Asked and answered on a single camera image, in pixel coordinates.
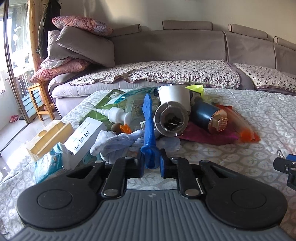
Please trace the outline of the blue plastic toy tool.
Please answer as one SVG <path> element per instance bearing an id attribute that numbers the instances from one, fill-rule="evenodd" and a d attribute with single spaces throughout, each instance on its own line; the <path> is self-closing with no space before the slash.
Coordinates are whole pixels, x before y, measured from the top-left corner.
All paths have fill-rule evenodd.
<path id="1" fill-rule="evenodd" d="M 154 133 L 154 121 L 152 116 L 152 99 L 149 94 L 144 97 L 142 111 L 145 117 L 144 129 L 144 145 L 140 148 L 144 156 L 144 163 L 148 169 L 156 169 L 159 167 L 160 150 L 156 145 L 156 137 Z"/>

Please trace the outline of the patterned sofa cover right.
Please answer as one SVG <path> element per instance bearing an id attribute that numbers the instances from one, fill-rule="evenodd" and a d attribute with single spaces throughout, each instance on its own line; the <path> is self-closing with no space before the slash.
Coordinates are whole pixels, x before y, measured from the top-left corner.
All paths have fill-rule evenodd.
<path id="1" fill-rule="evenodd" d="M 295 93 L 295 76 L 276 69 L 256 65 L 235 63 L 254 83 L 256 89 L 282 89 Z"/>

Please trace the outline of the teal tissue pack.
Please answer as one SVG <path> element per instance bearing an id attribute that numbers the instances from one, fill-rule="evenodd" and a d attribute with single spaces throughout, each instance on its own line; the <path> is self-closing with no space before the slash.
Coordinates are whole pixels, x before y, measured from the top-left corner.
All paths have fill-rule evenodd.
<path id="1" fill-rule="evenodd" d="M 71 170 L 70 157 L 72 153 L 59 142 L 41 159 L 35 162 L 34 179 L 39 184 L 46 179 Z"/>

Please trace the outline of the patterned sofa cover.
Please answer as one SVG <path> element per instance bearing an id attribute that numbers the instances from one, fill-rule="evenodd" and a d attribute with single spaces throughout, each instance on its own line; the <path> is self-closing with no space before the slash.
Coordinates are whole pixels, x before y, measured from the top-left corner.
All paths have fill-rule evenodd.
<path id="1" fill-rule="evenodd" d="M 254 83 L 256 89 L 282 89 L 295 93 L 295 76 L 276 69 L 256 65 L 235 63 Z"/>
<path id="2" fill-rule="evenodd" d="M 239 74 L 223 60 L 147 61 L 98 69 L 70 81 L 72 86 L 97 82 L 112 84 L 122 79 L 128 83 L 145 80 L 153 83 L 201 84 L 209 87 L 237 89 Z"/>

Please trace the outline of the magenta drawstring pouch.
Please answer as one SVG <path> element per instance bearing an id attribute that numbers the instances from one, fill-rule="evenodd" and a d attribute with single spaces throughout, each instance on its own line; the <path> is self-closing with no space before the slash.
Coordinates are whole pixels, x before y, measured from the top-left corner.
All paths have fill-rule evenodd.
<path id="1" fill-rule="evenodd" d="M 232 144 L 233 142 L 239 140 L 239 137 L 237 137 L 237 135 L 229 129 L 218 133 L 208 133 L 192 122 L 188 123 L 186 129 L 179 138 L 191 142 L 216 146 Z"/>

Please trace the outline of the dark blue shaver device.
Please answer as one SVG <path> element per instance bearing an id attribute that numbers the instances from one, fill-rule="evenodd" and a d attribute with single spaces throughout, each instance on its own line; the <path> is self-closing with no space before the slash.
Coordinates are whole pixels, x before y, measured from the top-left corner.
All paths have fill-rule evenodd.
<path id="1" fill-rule="evenodd" d="M 191 101 L 189 120 L 208 133 L 218 133 L 226 129 L 228 116 L 223 109 L 195 97 Z"/>

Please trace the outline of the orange snack packet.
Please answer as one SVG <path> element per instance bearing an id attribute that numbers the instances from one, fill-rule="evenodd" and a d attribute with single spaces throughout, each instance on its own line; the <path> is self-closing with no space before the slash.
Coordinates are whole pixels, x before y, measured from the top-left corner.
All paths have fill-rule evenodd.
<path id="1" fill-rule="evenodd" d="M 227 113 L 227 127 L 236 133 L 239 142 L 256 143 L 261 140 L 260 136 L 252 129 L 251 125 L 241 114 L 235 111 L 232 106 L 222 104 L 216 104 L 215 106 Z"/>

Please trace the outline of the wooden stool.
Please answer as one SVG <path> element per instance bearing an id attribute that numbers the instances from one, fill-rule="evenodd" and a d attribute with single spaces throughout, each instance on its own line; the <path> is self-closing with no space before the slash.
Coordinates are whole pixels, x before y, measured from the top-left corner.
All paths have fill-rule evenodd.
<path id="1" fill-rule="evenodd" d="M 28 87 L 28 92 L 40 121 L 43 121 L 43 116 L 48 115 L 50 119 L 55 120 L 55 106 L 48 99 L 45 83 L 35 83 Z"/>

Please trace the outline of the pink floral pillow bottom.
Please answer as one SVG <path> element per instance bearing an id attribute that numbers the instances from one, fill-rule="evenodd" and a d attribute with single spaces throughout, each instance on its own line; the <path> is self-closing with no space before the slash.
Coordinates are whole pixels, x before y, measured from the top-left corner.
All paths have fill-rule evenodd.
<path id="1" fill-rule="evenodd" d="M 65 73 L 79 73 L 84 71 L 91 63 L 83 59 L 73 59 L 61 66 L 52 69 L 40 68 L 30 79 L 30 83 L 50 81 L 58 75 Z"/>

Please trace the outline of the wooden organizer box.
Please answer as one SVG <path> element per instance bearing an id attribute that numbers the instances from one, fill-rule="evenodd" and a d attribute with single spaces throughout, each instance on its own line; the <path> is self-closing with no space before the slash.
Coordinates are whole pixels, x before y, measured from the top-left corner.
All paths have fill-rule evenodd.
<path id="1" fill-rule="evenodd" d="M 27 143 L 27 151 L 34 161 L 38 161 L 57 143 L 64 144 L 73 133 L 74 128 L 70 123 L 53 120 Z"/>

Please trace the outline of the grey back cushion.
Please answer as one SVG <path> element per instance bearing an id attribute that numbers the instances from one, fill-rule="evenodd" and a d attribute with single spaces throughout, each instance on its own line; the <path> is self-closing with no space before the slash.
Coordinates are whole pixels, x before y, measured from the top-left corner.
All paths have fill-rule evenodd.
<path id="1" fill-rule="evenodd" d="M 76 27 L 64 27 L 56 43 L 107 68 L 115 65 L 114 44 Z"/>

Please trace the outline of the patterned sofa cover left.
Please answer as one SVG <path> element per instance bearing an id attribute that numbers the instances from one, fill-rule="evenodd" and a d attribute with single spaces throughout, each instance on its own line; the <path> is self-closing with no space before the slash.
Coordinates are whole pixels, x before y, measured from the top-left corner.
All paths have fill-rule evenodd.
<path id="1" fill-rule="evenodd" d="M 209 87 L 237 89 L 239 74 L 223 60 L 147 61 L 98 69 L 70 81 L 72 86 L 97 82 L 112 84 L 122 79 L 128 83 L 145 80 L 153 83 L 201 84 Z"/>

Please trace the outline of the white pump spray bottle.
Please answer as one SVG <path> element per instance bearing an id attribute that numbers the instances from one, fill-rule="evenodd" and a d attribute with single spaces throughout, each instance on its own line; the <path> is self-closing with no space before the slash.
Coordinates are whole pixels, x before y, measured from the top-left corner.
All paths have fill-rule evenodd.
<path id="1" fill-rule="evenodd" d="M 126 113 L 123 109 L 112 107 L 111 109 L 98 109 L 93 108 L 93 111 L 106 116 L 108 120 L 112 123 L 121 123 L 124 125 L 130 125 L 131 122 L 131 114 Z"/>

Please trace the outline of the white and blue cloth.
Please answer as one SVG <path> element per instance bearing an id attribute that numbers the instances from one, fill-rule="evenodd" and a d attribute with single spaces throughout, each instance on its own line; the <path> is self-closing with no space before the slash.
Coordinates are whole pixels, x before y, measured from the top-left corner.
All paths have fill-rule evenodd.
<path id="1" fill-rule="evenodd" d="M 164 137 L 157 130 L 154 134 L 159 140 L 156 146 L 168 153 L 175 153 L 181 149 L 181 141 L 177 137 Z M 144 145 L 144 131 L 136 130 L 131 134 L 112 131 L 100 131 L 94 145 L 90 149 L 92 156 L 100 155 L 107 164 L 113 164 L 117 159 L 130 153 L 138 153 Z"/>

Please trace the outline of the grey sectional sofa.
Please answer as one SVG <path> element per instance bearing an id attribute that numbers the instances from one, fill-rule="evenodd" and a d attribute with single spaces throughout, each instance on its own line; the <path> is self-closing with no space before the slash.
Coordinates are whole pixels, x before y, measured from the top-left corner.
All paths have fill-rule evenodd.
<path id="1" fill-rule="evenodd" d="M 106 37 L 114 44 L 115 64 L 164 60 L 225 60 L 274 68 L 295 76 L 295 44 L 267 33 L 230 24 L 228 31 L 164 21 L 163 29 L 143 31 L 132 25 Z"/>

